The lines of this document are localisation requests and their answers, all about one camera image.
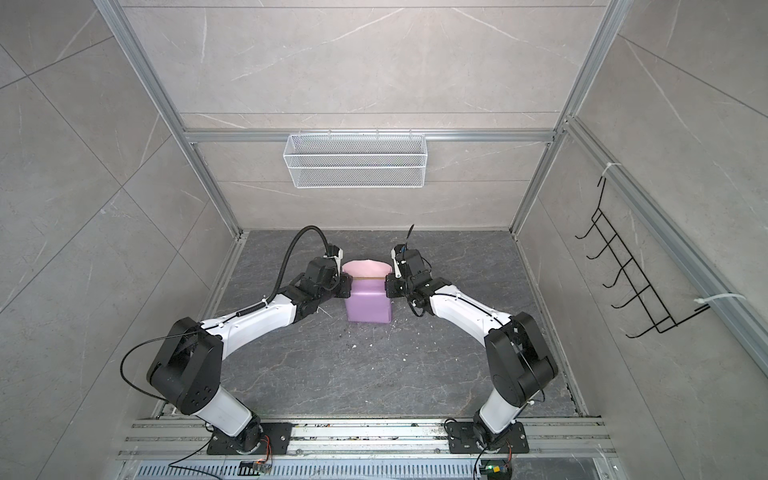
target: gray marble wall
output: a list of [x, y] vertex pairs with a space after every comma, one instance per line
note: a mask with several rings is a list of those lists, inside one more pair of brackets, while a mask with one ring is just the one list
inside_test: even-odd
[[[590, 415], [601, 415], [631, 478], [762, 478], [768, 455], [768, 379], [723, 322], [705, 312], [665, 333], [652, 331], [598, 234], [583, 240], [597, 206], [601, 169], [567, 139], [523, 226], [520, 242], [574, 381]], [[608, 185], [603, 210], [676, 319], [699, 295]], [[636, 270], [638, 288], [645, 283]], [[660, 305], [643, 295], [659, 316]]]
[[246, 229], [492, 228], [512, 221], [543, 143], [429, 144], [423, 188], [304, 188], [291, 182], [282, 143], [200, 144]]
[[0, 3], [0, 171], [0, 477], [101, 478], [232, 238], [90, 0]]
[[768, 3], [637, 0], [579, 116], [768, 319]]
[[[299, 130], [552, 128], [606, 2], [122, 4], [187, 127]], [[278, 144], [201, 145], [255, 229], [507, 227], [543, 147], [430, 144], [424, 188], [393, 195], [298, 190]]]
[[[768, 317], [768, 5], [637, 0], [580, 119], [749, 302]], [[600, 169], [571, 141], [521, 242], [589, 412], [633, 478], [762, 478], [768, 380], [712, 312], [664, 334], [589, 227]], [[696, 290], [615, 194], [604, 207], [678, 319]]]

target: black wire rack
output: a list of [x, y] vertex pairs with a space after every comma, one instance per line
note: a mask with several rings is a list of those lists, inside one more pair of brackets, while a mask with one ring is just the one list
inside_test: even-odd
[[[634, 255], [632, 254], [631, 250], [629, 250], [629, 248], [627, 248], [627, 244], [624, 242], [624, 240], [618, 234], [618, 232], [614, 228], [613, 224], [611, 223], [611, 221], [608, 219], [608, 217], [605, 215], [605, 212], [601, 208], [601, 205], [602, 205], [602, 202], [603, 202], [603, 193], [605, 192], [605, 177], [601, 177], [600, 180], [598, 181], [598, 188], [601, 189], [600, 190], [600, 199], [598, 200], [598, 207], [594, 210], [594, 213], [590, 217], [592, 225], [590, 225], [589, 230], [587, 230], [587, 233], [585, 233], [581, 237], [576, 235], [576, 238], [578, 238], [579, 240], [583, 240], [584, 238], [587, 237], [587, 235], [589, 235], [592, 232], [592, 230], [597, 231], [600, 234], [600, 237], [602, 238], [602, 240], [605, 242], [605, 246], [603, 247], [602, 250], [600, 250], [600, 252], [597, 255], [595, 255], [594, 257], [590, 257], [589, 255], [587, 255], [587, 258], [589, 260], [596, 260], [605, 251], [609, 251], [609, 252], [611, 252], [611, 255], [613, 256], [614, 260], [616, 260], [616, 263], [619, 266], [619, 271], [618, 271], [618, 273], [616, 273], [616, 278], [614, 278], [614, 281], [610, 285], [607, 285], [607, 284], [603, 283], [603, 286], [605, 288], [613, 288], [614, 286], [616, 286], [616, 284], [618, 283], [619, 278], [621, 278], [621, 274], [624, 274], [624, 276], [627, 278], [627, 282], [630, 284], [630, 286], [631, 286], [631, 288], [632, 288], [632, 290], [634, 292], [634, 295], [632, 297], [630, 297], [629, 300], [627, 300], [626, 302], [624, 302], [621, 305], [613, 305], [613, 304], [611, 304], [611, 306], [613, 308], [615, 308], [615, 309], [621, 309], [621, 308], [624, 308], [627, 305], [629, 305], [633, 300], [637, 299], [637, 301], [639, 301], [640, 304], [643, 306], [643, 310], [645, 310], [645, 313], [648, 315], [648, 319], [650, 320], [651, 326], [648, 327], [647, 329], [643, 330], [642, 332], [638, 333], [637, 335], [629, 335], [629, 334], [627, 334], [627, 337], [631, 338], [631, 339], [636, 339], [638, 337], [641, 337], [641, 336], [645, 335], [646, 333], [650, 332], [653, 329], [656, 329], [656, 331], [659, 332], [659, 333], [664, 333], [664, 332], [666, 332], [666, 331], [668, 331], [670, 329], [673, 329], [674, 327], [679, 326], [679, 325], [685, 323], [686, 321], [694, 318], [699, 313], [706, 312], [710, 308], [709, 305], [702, 305], [702, 306], [696, 308], [692, 314], [690, 314], [689, 316], [685, 317], [682, 320], [676, 320], [672, 316], [672, 314], [670, 313], [669, 309], [664, 304], [664, 301], [661, 299], [661, 297], [659, 296], [658, 292], [654, 288], [653, 284], [650, 282], [650, 280], [646, 276], [645, 272], [643, 271], [643, 267], [637, 262], [637, 260], [635, 259]], [[603, 226], [601, 228], [601, 226], [598, 225], [598, 221], [599, 220], [605, 220], [605, 224], [607, 224], [607, 227]], [[624, 248], [624, 250], [627, 251], [627, 255], [629, 256], [629, 260], [627, 260], [625, 262], [622, 262], [621, 260], [619, 260], [619, 256], [616, 254], [616, 250], [611, 245], [611, 244], [615, 245], [617, 243], [620, 243], [621, 246]], [[632, 279], [630, 278], [629, 273], [627, 272], [627, 268], [630, 267], [630, 266], [633, 266], [634, 268], [637, 269], [637, 271], [640, 272], [642, 280], [639, 280], [638, 282], [632, 281]], [[647, 295], [652, 295], [651, 298], [653, 298], [655, 296], [655, 299], [658, 301], [658, 304], [661, 305], [661, 309], [663, 310], [663, 312], [662, 312], [662, 314], [660, 316], [662, 318], [659, 319], [658, 321], [656, 321], [654, 319], [654, 315], [651, 314], [651, 312], [650, 312], [649, 305], [648, 305], [648, 298], [644, 299], [642, 297], [642, 294], [645, 293], [645, 292], [648, 292]], [[666, 325], [662, 326], [662, 323], [667, 322], [668, 320], [670, 320], [670, 322], [668, 322]]]

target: black metal hook rack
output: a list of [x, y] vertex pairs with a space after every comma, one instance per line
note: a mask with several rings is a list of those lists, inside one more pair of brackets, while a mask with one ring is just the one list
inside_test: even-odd
[[[638, 333], [637, 335], [628, 335], [627, 334], [627, 337], [631, 338], [631, 339], [636, 339], [636, 338], [639, 338], [639, 337], [645, 335], [646, 333], [650, 332], [653, 329], [656, 329], [656, 331], [659, 332], [659, 333], [664, 333], [664, 332], [666, 332], [666, 331], [668, 331], [670, 329], [673, 329], [674, 327], [679, 326], [682, 323], [685, 323], [686, 321], [694, 318], [699, 313], [707, 311], [710, 308], [710, 306], [709, 305], [702, 305], [702, 306], [696, 308], [694, 310], [694, 312], [691, 315], [687, 316], [686, 318], [684, 318], [682, 320], [675, 320], [674, 316], [670, 313], [669, 309], [664, 304], [664, 301], [659, 296], [659, 294], [656, 291], [656, 289], [654, 288], [653, 284], [650, 282], [650, 280], [646, 276], [645, 272], [643, 271], [643, 267], [637, 262], [637, 260], [635, 260], [635, 257], [632, 254], [631, 250], [629, 250], [629, 248], [627, 248], [627, 244], [624, 242], [624, 240], [621, 238], [619, 233], [616, 231], [616, 229], [614, 228], [614, 226], [611, 223], [611, 221], [605, 215], [605, 212], [601, 209], [601, 205], [602, 205], [602, 202], [603, 202], [603, 193], [605, 192], [605, 177], [601, 177], [600, 180], [598, 181], [598, 188], [601, 189], [600, 190], [600, 199], [598, 200], [598, 207], [594, 210], [594, 213], [590, 217], [592, 225], [589, 227], [589, 230], [587, 230], [587, 233], [585, 233], [581, 237], [576, 235], [576, 238], [578, 238], [579, 240], [583, 240], [584, 238], [587, 237], [587, 235], [589, 235], [589, 233], [592, 230], [596, 230], [600, 234], [600, 236], [603, 239], [603, 241], [605, 242], [605, 246], [603, 247], [602, 250], [600, 250], [600, 252], [597, 255], [595, 255], [594, 257], [590, 257], [589, 255], [587, 255], [587, 258], [589, 260], [596, 260], [598, 257], [600, 257], [600, 255], [602, 255], [606, 250], [608, 250], [608, 251], [611, 252], [611, 255], [613, 255], [613, 258], [616, 260], [616, 263], [619, 265], [619, 271], [618, 271], [618, 273], [616, 273], [616, 278], [614, 278], [614, 281], [610, 285], [606, 285], [605, 283], [603, 283], [603, 286], [605, 288], [613, 288], [614, 286], [616, 286], [619, 278], [621, 277], [621, 274], [623, 273], [624, 276], [627, 278], [627, 282], [629, 282], [630, 286], [632, 287], [634, 295], [629, 300], [624, 302], [622, 305], [611, 305], [611, 306], [613, 308], [615, 308], [615, 309], [624, 308], [627, 305], [629, 305], [633, 300], [637, 299], [641, 303], [641, 305], [643, 306], [643, 310], [645, 310], [645, 313], [648, 315], [648, 319], [650, 319], [651, 326], [648, 327], [647, 329], [643, 330], [642, 332]], [[611, 232], [612, 233], [611, 232], [604, 232], [603, 229], [600, 228], [600, 226], [598, 225], [598, 221], [600, 219], [605, 220], [607, 225], [611, 228]], [[626, 262], [622, 262], [621, 260], [619, 260], [619, 256], [616, 254], [616, 251], [611, 246], [611, 244], [614, 243], [615, 240], [617, 240], [618, 242], [621, 242], [621, 246], [624, 247], [624, 249], [627, 251], [627, 254], [629, 255], [629, 260], [627, 260]], [[633, 282], [632, 279], [630, 278], [629, 273], [627, 273], [627, 268], [630, 265], [632, 265], [632, 264], [637, 268], [638, 271], [640, 271], [640, 273], [642, 275], [642, 279], [643, 279], [643, 281], [645, 283], [645, 285], [641, 289], [639, 289], [639, 290], [637, 289], [637, 287], [639, 285], [636, 286], [635, 282]], [[650, 293], [652, 293], [656, 297], [656, 299], [658, 300], [658, 303], [661, 305], [661, 308], [664, 309], [664, 318], [662, 318], [662, 319], [660, 319], [658, 321], [654, 320], [654, 316], [651, 314], [650, 310], [648, 309], [647, 301], [644, 300], [643, 297], [641, 296], [642, 293], [646, 292], [647, 290], [650, 290]], [[667, 320], [671, 321], [671, 325], [669, 325], [669, 326], [662, 326], [661, 324], [666, 322]]]

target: black mounting plate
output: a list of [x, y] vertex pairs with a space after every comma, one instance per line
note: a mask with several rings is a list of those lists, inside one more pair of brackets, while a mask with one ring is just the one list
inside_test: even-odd
[[[262, 436], [270, 437], [272, 455], [285, 455], [288, 453], [288, 443], [290, 442], [290, 434], [293, 431], [293, 423], [263, 422], [261, 424], [261, 428], [263, 430]], [[206, 453], [208, 455], [240, 454], [230, 444], [228, 438], [221, 438], [215, 435], [211, 437]], [[256, 447], [256, 450], [251, 452], [249, 455], [266, 455], [266, 442], [260, 442]]]
[[[448, 446], [451, 453], [480, 453], [482, 448], [478, 445], [475, 433], [472, 431], [472, 422], [448, 422], [445, 424], [445, 431], [448, 433]], [[528, 447], [528, 436], [525, 434], [525, 428], [520, 422], [515, 422], [509, 426], [507, 432], [499, 437], [493, 445], [490, 445], [488, 451], [493, 452], [500, 449], [501, 453], [512, 448], [512, 453], [528, 453], [531, 449]]]

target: aluminum rail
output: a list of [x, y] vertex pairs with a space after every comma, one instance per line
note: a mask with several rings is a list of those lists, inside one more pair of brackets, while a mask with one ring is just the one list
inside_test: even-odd
[[421, 134], [428, 141], [552, 141], [554, 131], [541, 128], [516, 128], [508, 130], [449, 130], [442, 128], [413, 129], [200, 129], [187, 130], [188, 142], [284, 142], [291, 134]]
[[563, 140], [563, 124], [565, 120], [576, 115], [581, 108], [581, 104], [584, 103], [584, 99], [587, 97], [589, 87], [592, 86], [595, 76], [597, 76], [600, 66], [603, 65], [603, 60], [608, 54], [608, 50], [616, 38], [616, 34], [621, 27], [621, 23], [624, 21], [624, 17], [627, 16], [629, 8], [632, 5], [632, 0], [611, 0], [605, 11], [603, 21], [598, 27], [598, 32], [595, 34], [590, 45], [587, 57], [584, 60], [584, 64], [581, 66], [581, 70], [578, 72], [576, 82], [571, 89], [571, 93], [568, 95], [568, 99], [565, 102], [563, 111], [560, 113], [557, 126], [555, 127], [555, 137], [552, 144], [548, 145], [541, 156], [540, 161], [536, 167], [536, 171], [528, 182], [528, 189], [525, 191], [523, 200], [520, 202], [520, 207], [515, 215], [515, 219], [512, 221], [512, 225], [509, 227], [509, 231], [512, 235], [520, 233], [520, 229], [528, 218], [528, 213], [533, 207], [533, 203], [536, 201], [538, 191], [541, 189], [541, 185], [544, 183], [544, 179], [549, 173], [549, 169], [552, 166], [555, 156], [560, 150], [560, 146]]
[[[449, 453], [443, 420], [272, 419], [264, 422], [295, 425], [288, 455], [284, 458], [460, 458], [461, 455]], [[520, 422], [525, 426], [531, 452], [516, 455], [518, 457], [617, 456], [602, 419], [525, 418]], [[199, 419], [162, 416], [156, 420], [137, 420], [127, 434], [118, 459], [181, 458], [209, 438], [210, 433]], [[477, 455], [464, 456], [474, 459]], [[252, 457], [242, 455], [242, 459], [247, 458]], [[488, 458], [494, 458], [493, 454], [488, 454]]]
[[[617, 163], [613, 155], [579, 121], [578, 117], [569, 118], [565, 123], [565, 130], [601, 170], [609, 162]], [[726, 277], [645, 192], [626, 168], [615, 165], [605, 172], [605, 177], [702, 297], [736, 291]], [[746, 300], [733, 297], [714, 300], [709, 305], [749, 353], [752, 360], [768, 376], [768, 328], [760, 315]]]
[[173, 103], [170, 101], [168, 93], [163, 88], [157, 73], [147, 60], [144, 49], [139, 44], [136, 34], [128, 23], [128, 19], [125, 17], [122, 7], [116, 0], [94, 0], [94, 3], [101, 13], [101, 16], [104, 17], [104, 21], [107, 22], [107, 25], [109, 25], [109, 28], [112, 30], [112, 33], [123, 49], [123, 52], [125, 52], [128, 62], [131, 64], [134, 71], [136, 71], [136, 75], [139, 77], [144, 89], [147, 90], [154, 106], [160, 112], [161, 117], [168, 126], [168, 130], [170, 130], [174, 139], [179, 144], [182, 153], [184, 153], [187, 161], [189, 161], [192, 170], [197, 175], [197, 178], [200, 179], [206, 192], [208, 192], [208, 196], [216, 207], [216, 210], [219, 211], [219, 215], [221, 215], [224, 223], [230, 229], [232, 236], [238, 237], [242, 232], [242, 229], [240, 229], [240, 226], [237, 224], [237, 220], [235, 219], [229, 204], [224, 199], [224, 195], [221, 193], [221, 190], [219, 190], [219, 186], [214, 180], [214, 176], [208, 171], [202, 157], [190, 142], [184, 138], [184, 127], [181, 124], [181, 118]]

